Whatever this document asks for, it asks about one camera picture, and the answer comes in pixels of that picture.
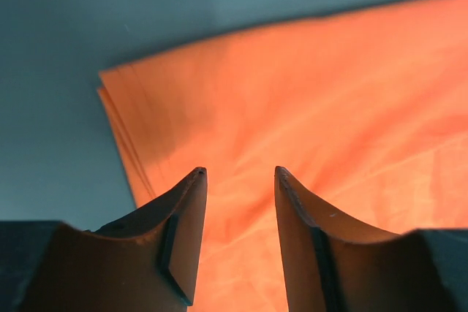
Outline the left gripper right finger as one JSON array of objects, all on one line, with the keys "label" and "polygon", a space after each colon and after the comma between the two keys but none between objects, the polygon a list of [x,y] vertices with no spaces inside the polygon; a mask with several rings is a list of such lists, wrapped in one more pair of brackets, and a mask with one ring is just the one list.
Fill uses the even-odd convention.
[{"label": "left gripper right finger", "polygon": [[366,224],[275,169],[290,311],[465,311],[467,231],[396,234]]}]

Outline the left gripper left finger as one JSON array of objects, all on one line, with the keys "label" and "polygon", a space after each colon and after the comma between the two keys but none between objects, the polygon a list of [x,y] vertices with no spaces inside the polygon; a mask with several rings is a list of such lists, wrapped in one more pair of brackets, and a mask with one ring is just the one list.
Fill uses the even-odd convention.
[{"label": "left gripper left finger", "polygon": [[3,311],[185,311],[194,302],[207,172],[97,231],[1,223]]}]

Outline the orange t shirt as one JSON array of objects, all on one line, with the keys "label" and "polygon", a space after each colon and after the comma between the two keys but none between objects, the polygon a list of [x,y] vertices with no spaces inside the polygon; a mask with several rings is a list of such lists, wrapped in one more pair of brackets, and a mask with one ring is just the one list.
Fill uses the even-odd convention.
[{"label": "orange t shirt", "polygon": [[178,47],[100,75],[137,206],[208,171],[194,311],[285,311],[274,170],[376,227],[467,225],[467,0]]}]

